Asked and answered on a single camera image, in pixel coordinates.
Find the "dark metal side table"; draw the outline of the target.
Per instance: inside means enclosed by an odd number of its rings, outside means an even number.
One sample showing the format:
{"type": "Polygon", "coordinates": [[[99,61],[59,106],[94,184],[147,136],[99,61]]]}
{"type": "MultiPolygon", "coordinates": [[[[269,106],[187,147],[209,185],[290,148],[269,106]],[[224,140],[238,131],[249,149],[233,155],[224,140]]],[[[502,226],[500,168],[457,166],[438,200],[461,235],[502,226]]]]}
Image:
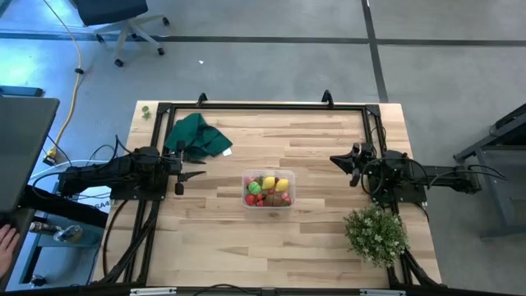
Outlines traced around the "dark metal side table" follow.
{"type": "Polygon", "coordinates": [[[524,157],[518,162],[523,165],[524,170],[514,177],[526,177],[526,103],[491,125],[487,136],[453,155],[460,163],[475,157],[477,163],[474,167],[482,168],[479,173],[484,177],[485,188],[499,221],[498,228],[482,233],[481,238],[484,239],[526,234],[526,224],[516,221],[513,200],[503,193],[506,183],[504,177],[495,170],[491,173],[491,168],[487,165],[487,152],[495,151],[508,158],[523,153],[524,157]]]}

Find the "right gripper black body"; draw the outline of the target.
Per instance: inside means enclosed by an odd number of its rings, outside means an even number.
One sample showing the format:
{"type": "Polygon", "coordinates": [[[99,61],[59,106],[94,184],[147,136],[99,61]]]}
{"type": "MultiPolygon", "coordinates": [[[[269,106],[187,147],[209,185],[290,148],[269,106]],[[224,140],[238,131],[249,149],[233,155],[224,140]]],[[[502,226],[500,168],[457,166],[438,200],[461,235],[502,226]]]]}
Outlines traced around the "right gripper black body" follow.
{"type": "Polygon", "coordinates": [[[351,149],[351,174],[349,182],[351,187],[356,187],[361,179],[365,165],[375,159],[375,147],[369,143],[354,143],[351,149]]]}

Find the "black office chair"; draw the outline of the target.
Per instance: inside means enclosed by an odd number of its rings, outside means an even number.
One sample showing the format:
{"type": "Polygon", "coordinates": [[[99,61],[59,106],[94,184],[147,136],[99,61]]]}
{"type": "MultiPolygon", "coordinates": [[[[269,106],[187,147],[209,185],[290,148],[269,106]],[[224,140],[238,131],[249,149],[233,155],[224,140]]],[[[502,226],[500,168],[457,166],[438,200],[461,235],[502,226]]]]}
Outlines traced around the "black office chair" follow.
{"type": "Polygon", "coordinates": [[[79,17],[85,26],[99,25],[94,30],[98,42],[104,43],[103,33],[119,31],[116,48],[113,51],[114,64],[123,67],[120,52],[128,36],[133,39],[141,37],[153,45],[159,56],[164,55],[164,49],[158,41],[146,33],[142,25],[152,21],[162,21],[163,25],[170,26],[164,14],[144,16],[149,11],[146,0],[69,0],[78,11],[79,17]]]}

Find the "potted green plant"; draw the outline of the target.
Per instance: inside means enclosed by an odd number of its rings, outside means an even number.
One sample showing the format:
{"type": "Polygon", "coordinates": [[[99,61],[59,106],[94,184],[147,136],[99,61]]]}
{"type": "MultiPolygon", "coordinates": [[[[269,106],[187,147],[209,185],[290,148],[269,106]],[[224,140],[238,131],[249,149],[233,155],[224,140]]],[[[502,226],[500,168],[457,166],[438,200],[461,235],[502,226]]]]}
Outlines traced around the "potted green plant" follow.
{"type": "Polygon", "coordinates": [[[349,250],[374,267],[392,267],[409,250],[401,218],[374,203],[344,218],[349,250]]]}

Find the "dark green cloth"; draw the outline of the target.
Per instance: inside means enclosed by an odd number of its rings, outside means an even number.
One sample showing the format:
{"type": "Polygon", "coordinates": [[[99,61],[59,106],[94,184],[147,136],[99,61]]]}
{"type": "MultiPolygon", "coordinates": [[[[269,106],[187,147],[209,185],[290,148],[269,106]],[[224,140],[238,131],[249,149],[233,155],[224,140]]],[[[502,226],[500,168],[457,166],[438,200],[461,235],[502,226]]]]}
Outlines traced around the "dark green cloth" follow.
{"type": "Polygon", "coordinates": [[[200,113],[191,113],[177,120],[164,146],[176,150],[180,141],[184,143],[183,151],[192,160],[218,156],[233,145],[220,130],[209,125],[200,113]]]}

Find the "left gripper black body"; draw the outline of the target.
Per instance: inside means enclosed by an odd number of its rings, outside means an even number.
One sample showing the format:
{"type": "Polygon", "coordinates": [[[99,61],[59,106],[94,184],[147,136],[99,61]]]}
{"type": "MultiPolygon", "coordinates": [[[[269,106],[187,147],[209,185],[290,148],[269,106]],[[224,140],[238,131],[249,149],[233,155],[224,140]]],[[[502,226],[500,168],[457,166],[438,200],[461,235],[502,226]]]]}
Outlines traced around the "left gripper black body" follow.
{"type": "Polygon", "coordinates": [[[175,168],[173,169],[175,175],[177,176],[177,181],[174,186],[174,192],[176,195],[183,195],[184,194],[184,185],[185,182],[185,175],[182,172],[182,153],[185,148],[185,142],[183,140],[177,140],[176,142],[176,149],[173,152],[173,158],[175,162],[175,168]]]}

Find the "person's hand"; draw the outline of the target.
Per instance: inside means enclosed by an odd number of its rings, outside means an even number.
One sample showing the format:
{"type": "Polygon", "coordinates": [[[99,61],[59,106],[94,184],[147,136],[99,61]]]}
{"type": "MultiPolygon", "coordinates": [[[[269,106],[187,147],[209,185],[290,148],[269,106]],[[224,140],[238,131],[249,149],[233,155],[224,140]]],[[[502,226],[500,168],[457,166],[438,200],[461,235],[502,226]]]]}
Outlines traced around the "person's hand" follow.
{"type": "Polygon", "coordinates": [[[20,235],[9,224],[5,224],[0,228],[0,279],[11,266],[15,247],[19,239],[20,235]]]}

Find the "black aluminium table frame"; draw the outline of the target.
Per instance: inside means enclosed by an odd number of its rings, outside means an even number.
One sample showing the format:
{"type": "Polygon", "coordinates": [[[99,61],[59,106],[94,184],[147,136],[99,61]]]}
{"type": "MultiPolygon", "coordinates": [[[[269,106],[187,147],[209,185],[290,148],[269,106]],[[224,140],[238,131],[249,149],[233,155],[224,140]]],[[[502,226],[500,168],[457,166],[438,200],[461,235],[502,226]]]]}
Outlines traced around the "black aluminium table frame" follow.
{"type": "Polygon", "coordinates": [[[344,217],[370,199],[331,161],[367,141],[375,123],[392,150],[412,150],[399,104],[191,101],[175,118],[198,112],[233,144],[229,156],[189,165],[180,196],[160,203],[153,244],[139,249],[133,275],[149,262],[151,286],[233,284],[266,288],[384,288],[385,270],[348,249],[344,217]],[[293,172],[293,205],[284,210],[242,203],[249,169],[293,172]]]}

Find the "dark grey desk top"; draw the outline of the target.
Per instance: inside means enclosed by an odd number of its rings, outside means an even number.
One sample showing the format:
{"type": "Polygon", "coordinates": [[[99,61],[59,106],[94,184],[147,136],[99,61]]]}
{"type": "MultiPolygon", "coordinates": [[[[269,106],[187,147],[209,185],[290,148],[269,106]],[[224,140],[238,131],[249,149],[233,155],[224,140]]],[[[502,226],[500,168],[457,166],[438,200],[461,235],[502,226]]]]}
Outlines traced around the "dark grey desk top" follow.
{"type": "Polygon", "coordinates": [[[0,213],[18,206],[58,106],[58,99],[0,98],[0,213]]]}

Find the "white printed sheet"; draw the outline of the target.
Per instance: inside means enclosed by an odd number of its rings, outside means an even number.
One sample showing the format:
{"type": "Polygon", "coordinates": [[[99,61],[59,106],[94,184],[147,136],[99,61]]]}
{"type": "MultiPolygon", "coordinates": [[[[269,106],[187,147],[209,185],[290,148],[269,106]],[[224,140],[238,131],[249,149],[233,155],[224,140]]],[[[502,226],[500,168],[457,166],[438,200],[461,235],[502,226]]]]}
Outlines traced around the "white printed sheet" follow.
{"type": "Polygon", "coordinates": [[[113,204],[110,200],[110,193],[111,189],[109,187],[89,187],[83,192],[76,194],[73,199],[108,214],[113,204]]]}

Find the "clear plastic water bottle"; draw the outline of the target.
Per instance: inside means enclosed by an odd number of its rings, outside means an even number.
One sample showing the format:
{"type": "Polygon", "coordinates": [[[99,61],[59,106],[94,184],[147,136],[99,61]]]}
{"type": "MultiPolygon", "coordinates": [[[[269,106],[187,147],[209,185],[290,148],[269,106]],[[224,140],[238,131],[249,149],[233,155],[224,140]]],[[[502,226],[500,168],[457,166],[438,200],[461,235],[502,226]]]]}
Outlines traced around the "clear plastic water bottle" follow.
{"type": "Polygon", "coordinates": [[[70,225],[65,229],[57,231],[53,240],[62,243],[78,243],[82,240],[83,229],[80,225],[70,225]]]}

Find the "dark flat bar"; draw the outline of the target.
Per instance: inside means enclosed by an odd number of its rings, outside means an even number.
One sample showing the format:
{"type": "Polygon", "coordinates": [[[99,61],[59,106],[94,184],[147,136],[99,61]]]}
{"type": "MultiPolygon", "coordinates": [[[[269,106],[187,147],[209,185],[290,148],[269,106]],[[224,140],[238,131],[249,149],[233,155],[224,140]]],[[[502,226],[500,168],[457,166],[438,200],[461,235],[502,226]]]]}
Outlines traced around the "dark flat bar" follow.
{"type": "Polygon", "coordinates": [[[44,90],[26,86],[0,86],[0,95],[41,97],[44,90]]]}

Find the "clear plastic tupperware container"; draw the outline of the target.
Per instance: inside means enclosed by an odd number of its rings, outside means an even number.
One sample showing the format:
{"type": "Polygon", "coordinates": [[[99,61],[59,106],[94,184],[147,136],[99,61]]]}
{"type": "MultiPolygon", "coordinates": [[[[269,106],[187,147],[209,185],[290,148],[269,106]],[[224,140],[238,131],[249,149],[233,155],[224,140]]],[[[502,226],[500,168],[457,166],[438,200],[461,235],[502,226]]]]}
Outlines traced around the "clear plastic tupperware container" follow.
{"type": "Polygon", "coordinates": [[[241,202],[257,209],[287,209],[296,199],[295,175],[283,169],[252,169],[242,174],[241,202]]]}

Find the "silver metal bracket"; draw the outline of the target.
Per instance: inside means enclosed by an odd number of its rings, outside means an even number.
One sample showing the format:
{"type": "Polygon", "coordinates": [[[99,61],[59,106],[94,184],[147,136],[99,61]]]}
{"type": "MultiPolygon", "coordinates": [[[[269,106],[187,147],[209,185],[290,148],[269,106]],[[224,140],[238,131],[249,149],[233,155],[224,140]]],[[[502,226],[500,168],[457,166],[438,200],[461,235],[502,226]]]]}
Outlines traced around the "silver metal bracket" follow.
{"type": "Polygon", "coordinates": [[[395,289],[361,289],[360,296],[407,296],[403,290],[395,289]]]}
{"type": "Polygon", "coordinates": [[[129,296],[177,296],[176,287],[149,287],[131,289],[129,296]]]}

